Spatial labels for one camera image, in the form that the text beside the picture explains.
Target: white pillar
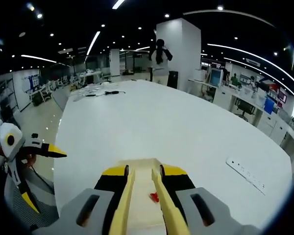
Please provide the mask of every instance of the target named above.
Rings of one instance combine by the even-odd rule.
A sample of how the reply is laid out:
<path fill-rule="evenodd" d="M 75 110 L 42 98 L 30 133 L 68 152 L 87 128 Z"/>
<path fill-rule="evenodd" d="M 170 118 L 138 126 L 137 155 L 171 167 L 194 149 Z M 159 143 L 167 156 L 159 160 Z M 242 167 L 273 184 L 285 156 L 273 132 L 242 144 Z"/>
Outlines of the white pillar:
<path fill-rule="evenodd" d="M 110 73 L 111 76 L 120 75 L 120 50 L 111 49 L 110 50 Z"/>
<path fill-rule="evenodd" d="M 200 69 L 201 32 L 185 19 L 176 19 L 157 25 L 157 39 L 163 39 L 173 55 L 169 70 L 178 71 L 177 88 L 187 90 L 187 80 Z"/>

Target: office desk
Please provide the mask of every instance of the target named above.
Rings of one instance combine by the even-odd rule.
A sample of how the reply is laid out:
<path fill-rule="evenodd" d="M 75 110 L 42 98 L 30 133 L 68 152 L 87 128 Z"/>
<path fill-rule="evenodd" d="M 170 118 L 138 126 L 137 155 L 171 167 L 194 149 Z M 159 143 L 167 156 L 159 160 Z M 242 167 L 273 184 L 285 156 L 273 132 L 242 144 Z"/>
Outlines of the office desk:
<path fill-rule="evenodd" d="M 188 93 L 148 81 L 118 85 L 126 94 L 68 100 L 55 142 L 68 154 L 54 160 L 59 212 L 118 161 L 157 158 L 187 171 L 238 222 L 262 229 L 271 221 L 292 185 L 290 158 L 278 145 L 236 115 Z M 228 157 L 264 182 L 266 195 L 231 169 Z"/>
<path fill-rule="evenodd" d="M 81 82 L 82 85 L 85 84 L 85 78 L 88 77 L 88 76 L 93 76 L 94 77 L 94 83 L 98 83 L 100 82 L 100 77 L 99 75 L 102 74 L 101 71 L 96 71 L 96 72 L 92 72 L 92 73 L 86 73 L 86 74 L 82 74 L 79 76 L 79 78 L 82 78 L 83 81 Z"/>
<path fill-rule="evenodd" d="M 241 97 L 238 91 L 227 87 L 216 87 L 209 83 L 192 79 L 189 81 L 196 84 L 205 85 L 216 88 L 215 98 L 213 103 L 230 112 L 234 112 L 235 100 L 237 98 L 253 105 L 256 108 L 254 118 L 251 124 L 265 133 L 277 145 L 279 145 L 289 156 L 292 162 L 292 173 L 294 173 L 294 130 L 276 113 L 269 115 L 264 109 L 255 104 L 254 99 L 246 99 Z"/>

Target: cable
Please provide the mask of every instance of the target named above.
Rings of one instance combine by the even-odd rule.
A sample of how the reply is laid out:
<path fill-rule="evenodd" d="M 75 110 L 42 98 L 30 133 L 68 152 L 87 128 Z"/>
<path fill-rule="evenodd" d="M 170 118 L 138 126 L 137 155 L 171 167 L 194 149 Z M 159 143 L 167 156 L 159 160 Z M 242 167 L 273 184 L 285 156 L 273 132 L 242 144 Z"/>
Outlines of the cable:
<path fill-rule="evenodd" d="M 103 94 L 88 94 L 88 95 L 86 95 L 86 97 L 102 96 L 102 95 L 109 95 L 109 94 L 119 94 L 119 93 L 124 93 L 125 94 L 125 92 L 112 91 L 112 92 L 104 92 Z"/>
<path fill-rule="evenodd" d="M 109 94 L 119 94 L 119 93 L 124 93 L 124 94 L 125 94 L 125 92 L 119 92 L 119 91 L 104 92 L 105 95 L 109 95 Z"/>
<path fill-rule="evenodd" d="M 38 176 L 38 178 L 41 179 L 47 185 L 47 187 L 50 189 L 50 191 L 54 195 L 54 189 L 35 171 L 34 167 L 31 166 L 31 168 L 33 169 L 33 171 L 35 172 L 35 174 Z"/>

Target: black ceiling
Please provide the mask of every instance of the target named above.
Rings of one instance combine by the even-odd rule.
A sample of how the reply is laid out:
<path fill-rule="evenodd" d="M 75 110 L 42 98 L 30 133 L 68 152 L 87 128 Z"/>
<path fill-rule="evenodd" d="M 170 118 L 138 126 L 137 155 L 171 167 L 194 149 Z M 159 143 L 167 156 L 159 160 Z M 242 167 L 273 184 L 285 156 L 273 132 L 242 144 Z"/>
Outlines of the black ceiling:
<path fill-rule="evenodd" d="M 59 54 L 58 51 L 73 48 L 70 55 L 75 55 L 74 60 L 85 57 L 97 31 L 101 31 L 101 34 L 91 50 L 91 55 L 100 52 L 107 54 L 107 46 L 120 49 L 127 49 L 128 46 L 131 49 L 152 47 L 156 38 L 156 24 L 167 20 L 164 14 L 169 13 L 170 19 L 183 17 L 201 29 L 202 49 L 208 56 L 213 55 L 213 58 L 218 60 L 223 60 L 223 56 L 242 62 L 243 57 L 255 60 L 261 63 L 261 70 L 266 67 L 266 72 L 272 76 L 277 79 L 284 78 L 283 83 L 294 91 L 294 82 L 264 61 L 241 52 L 207 45 L 212 43 L 249 51 L 275 63 L 294 77 L 294 44 L 291 44 L 287 37 L 291 35 L 294 40 L 294 24 L 290 24 L 290 21 L 294 22 L 294 15 L 287 16 L 287 13 L 292 12 L 290 3 L 278 5 L 277 1 L 260 0 L 125 0 L 119 9 L 113 10 L 112 6 L 116 1 L 0 1 L 0 39 L 3 41 L 3 45 L 0 45 L 0 74 L 9 70 L 21 70 L 22 67 L 29 69 L 31 66 L 54 66 L 50 62 L 22 58 L 21 54 L 71 64 L 72 60 L 67 59 L 68 55 Z M 35 7 L 34 11 L 26 7 L 29 2 Z M 183 15 L 190 11 L 216 9 L 218 5 L 223 5 L 226 10 L 260 17 L 273 23 L 276 28 L 247 16 L 224 12 Z M 43 14 L 41 19 L 37 19 L 38 13 Z M 19 37 L 22 32 L 26 33 L 25 36 Z"/>

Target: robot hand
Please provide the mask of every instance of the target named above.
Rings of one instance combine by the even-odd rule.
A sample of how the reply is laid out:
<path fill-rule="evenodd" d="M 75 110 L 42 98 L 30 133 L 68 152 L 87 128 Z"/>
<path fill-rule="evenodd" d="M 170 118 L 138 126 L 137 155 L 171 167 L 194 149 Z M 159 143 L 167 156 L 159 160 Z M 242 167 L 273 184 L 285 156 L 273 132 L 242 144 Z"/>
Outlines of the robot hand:
<path fill-rule="evenodd" d="M 28 155 L 63 158 L 67 156 L 66 153 L 52 144 L 43 143 L 38 139 L 38 134 L 32 134 L 30 138 L 25 138 L 17 126 L 11 123 L 3 123 L 1 120 L 0 147 L 6 157 L 8 174 L 20 190 L 23 199 L 39 213 L 37 203 L 23 176 L 21 160 Z"/>

